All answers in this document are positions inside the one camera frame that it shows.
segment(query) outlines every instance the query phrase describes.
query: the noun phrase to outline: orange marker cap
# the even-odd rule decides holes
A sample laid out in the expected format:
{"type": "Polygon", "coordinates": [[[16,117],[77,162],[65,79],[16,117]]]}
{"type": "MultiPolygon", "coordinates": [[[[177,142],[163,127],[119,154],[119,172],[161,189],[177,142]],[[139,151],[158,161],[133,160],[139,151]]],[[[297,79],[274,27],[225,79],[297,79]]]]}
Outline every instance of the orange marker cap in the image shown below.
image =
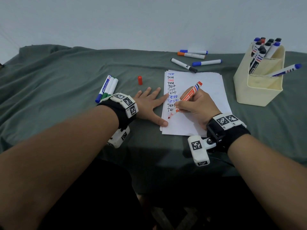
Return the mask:
{"type": "Polygon", "coordinates": [[[138,76],[138,84],[143,85],[142,76],[138,76]]]}

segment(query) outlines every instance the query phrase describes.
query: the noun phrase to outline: gray-green fabric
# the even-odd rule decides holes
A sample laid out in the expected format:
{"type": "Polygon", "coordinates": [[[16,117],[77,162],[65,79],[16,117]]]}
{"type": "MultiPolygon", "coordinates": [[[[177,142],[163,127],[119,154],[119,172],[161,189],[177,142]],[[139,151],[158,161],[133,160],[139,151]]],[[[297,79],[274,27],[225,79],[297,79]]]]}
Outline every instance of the gray-green fabric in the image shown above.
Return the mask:
{"type": "MultiPolygon", "coordinates": [[[[187,71],[172,63],[171,58],[186,64],[197,60],[179,57],[174,52],[93,50],[58,45],[21,48],[0,70],[0,153],[94,107],[107,75],[119,80],[115,92],[131,96],[148,86],[163,88],[165,71],[187,71]],[[143,77],[142,86],[138,85],[138,76],[143,77]]],[[[284,90],[266,107],[236,101],[233,76],[242,58],[243,54],[208,54],[206,60],[222,59],[223,63],[197,69],[223,76],[232,112],[246,123],[252,135],[307,165],[307,54],[286,52],[285,66],[302,63],[303,67],[284,76],[284,90]]],[[[155,113],[161,116],[162,106],[155,113]]],[[[97,121],[104,120],[97,116],[97,121]]],[[[187,136],[162,135],[159,126],[144,120],[134,121],[130,128],[119,149],[106,146],[99,157],[128,169],[137,192],[150,192],[190,176],[238,175],[235,168],[216,159],[211,159],[208,166],[196,167],[187,136]]],[[[226,154],[215,156],[228,160],[226,154]]]]}

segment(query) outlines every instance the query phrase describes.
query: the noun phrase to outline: person's right hand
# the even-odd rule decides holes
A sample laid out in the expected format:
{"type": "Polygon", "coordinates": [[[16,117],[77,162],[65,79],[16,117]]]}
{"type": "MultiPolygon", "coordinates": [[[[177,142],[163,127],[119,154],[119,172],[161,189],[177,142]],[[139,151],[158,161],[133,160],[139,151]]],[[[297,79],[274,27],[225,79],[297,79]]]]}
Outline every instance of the person's right hand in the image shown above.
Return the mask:
{"type": "MultiPolygon", "coordinates": [[[[191,88],[192,87],[188,88],[180,99],[182,99],[191,88]]],[[[179,108],[181,112],[191,112],[200,126],[205,130],[207,129],[206,125],[209,120],[212,119],[212,117],[221,114],[210,95],[202,89],[198,89],[189,101],[178,101],[175,103],[175,106],[179,108]]]]}

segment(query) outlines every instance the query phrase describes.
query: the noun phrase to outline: hand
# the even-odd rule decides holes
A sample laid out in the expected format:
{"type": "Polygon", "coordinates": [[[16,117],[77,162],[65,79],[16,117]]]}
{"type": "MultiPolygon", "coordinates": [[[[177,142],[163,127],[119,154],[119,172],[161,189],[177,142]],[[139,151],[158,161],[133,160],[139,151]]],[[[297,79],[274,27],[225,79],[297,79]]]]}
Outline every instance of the hand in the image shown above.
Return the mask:
{"type": "Polygon", "coordinates": [[[147,119],[160,126],[167,127],[169,123],[153,112],[153,109],[165,102],[169,96],[167,93],[159,99],[156,99],[160,90],[161,88],[159,87],[154,92],[152,92],[152,94],[148,95],[151,91],[151,88],[148,87],[144,93],[142,93],[141,90],[136,93],[135,97],[133,98],[138,106],[138,112],[136,116],[140,119],[147,119]]]}
{"type": "MultiPolygon", "coordinates": [[[[180,99],[182,99],[191,88],[192,87],[188,88],[180,99]]],[[[207,129],[206,125],[209,120],[212,119],[212,117],[221,114],[210,95],[202,89],[199,89],[189,101],[176,102],[175,106],[179,108],[181,112],[191,112],[200,126],[205,130],[207,129]]]]}

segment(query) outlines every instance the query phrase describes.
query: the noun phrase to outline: stack of paper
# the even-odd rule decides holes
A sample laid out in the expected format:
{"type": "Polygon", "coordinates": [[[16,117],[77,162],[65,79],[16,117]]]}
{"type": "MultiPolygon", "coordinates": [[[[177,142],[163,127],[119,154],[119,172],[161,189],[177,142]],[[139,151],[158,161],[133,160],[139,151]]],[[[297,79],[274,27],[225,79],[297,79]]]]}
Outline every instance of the stack of paper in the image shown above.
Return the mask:
{"type": "Polygon", "coordinates": [[[164,94],[169,97],[163,104],[162,118],[169,122],[167,127],[160,127],[162,134],[166,135],[200,135],[207,136],[191,113],[178,112],[168,119],[169,111],[175,108],[175,102],[180,100],[186,89],[200,81],[201,89],[209,93],[212,100],[222,113],[230,112],[223,78],[218,73],[190,73],[169,70],[164,73],[164,94]]]}

